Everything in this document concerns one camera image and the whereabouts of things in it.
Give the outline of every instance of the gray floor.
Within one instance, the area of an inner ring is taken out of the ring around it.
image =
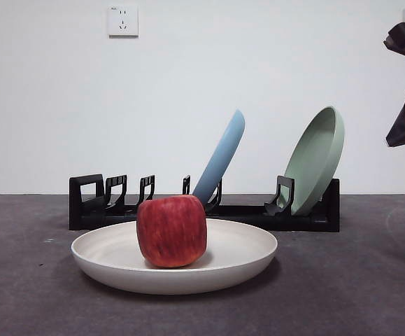
[[[0,335],[405,335],[405,195],[342,196],[340,233],[274,232],[254,279],[176,297],[83,274],[68,211],[67,196],[0,196]]]

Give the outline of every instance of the apple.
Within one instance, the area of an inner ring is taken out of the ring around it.
[[[151,264],[189,265],[207,247],[204,207],[193,195],[144,201],[137,211],[137,238],[141,254]]]

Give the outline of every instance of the plate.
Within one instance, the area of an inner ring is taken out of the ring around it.
[[[246,122],[242,112],[236,110],[194,188],[193,195],[199,198],[202,204],[209,201],[229,166],[243,136],[245,126]]]
[[[103,227],[75,239],[72,254],[93,279],[146,294],[193,294],[234,286],[253,278],[272,261],[277,239],[251,225],[207,219],[207,249],[194,263],[161,269],[145,261],[136,222]]]
[[[295,180],[292,215],[308,215],[328,188],[341,158],[344,134],[342,117],[332,106],[321,110],[305,129],[285,171]],[[286,188],[281,196],[284,203]]]

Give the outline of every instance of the white plate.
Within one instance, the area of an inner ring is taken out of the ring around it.
[[[227,170],[243,136],[245,126],[244,115],[240,110],[236,110],[194,188],[193,195],[199,198],[202,204],[205,205],[209,201]]]
[[[93,279],[147,294],[216,291],[253,278],[272,261],[277,239],[257,227],[207,219],[207,249],[191,265],[160,269],[145,261],[136,222],[90,231],[75,239],[71,250],[78,266]]]

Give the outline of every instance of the black dish rack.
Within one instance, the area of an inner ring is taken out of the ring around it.
[[[95,197],[84,200],[81,186],[95,184]],[[111,202],[111,189],[122,186],[121,195]],[[145,197],[145,189],[150,187]],[[282,187],[289,189],[288,201],[278,205]],[[263,205],[223,205],[222,180],[216,188],[216,194],[205,205],[207,218],[237,221],[271,231],[316,231],[339,232],[339,180],[333,178],[323,196],[307,216],[293,216],[291,206],[294,202],[294,190],[297,182],[293,178],[277,177],[277,192],[270,202]],[[69,229],[94,230],[108,225],[135,221],[137,209],[144,200],[154,195],[155,176],[140,180],[140,195],[135,204],[125,204],[127,175],[106,179],[106,189],[101,174],[71,177],[69,180]],[[183,179],[182,194],[190,193],[190,176]]]

